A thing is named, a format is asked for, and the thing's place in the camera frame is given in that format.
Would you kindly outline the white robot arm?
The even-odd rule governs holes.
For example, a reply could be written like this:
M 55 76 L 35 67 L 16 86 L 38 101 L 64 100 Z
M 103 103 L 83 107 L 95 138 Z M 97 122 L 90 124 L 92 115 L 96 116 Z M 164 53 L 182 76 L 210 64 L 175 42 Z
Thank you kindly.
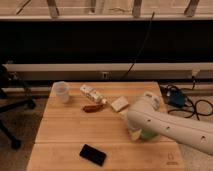
M 213 124 L 159 111 L 159 97 L 146 91 L 128 109 L 125 121 L 131 131 L 151 130 L 213 156 Z

